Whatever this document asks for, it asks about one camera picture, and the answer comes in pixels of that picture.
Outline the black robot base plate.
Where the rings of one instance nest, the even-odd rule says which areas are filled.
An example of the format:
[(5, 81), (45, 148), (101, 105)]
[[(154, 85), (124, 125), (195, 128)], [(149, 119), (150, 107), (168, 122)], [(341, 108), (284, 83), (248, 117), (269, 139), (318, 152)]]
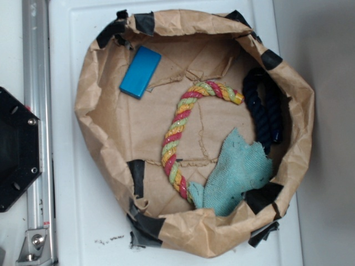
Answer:
[(1, 212), (40, 174), (39, 119), (1, 87)]

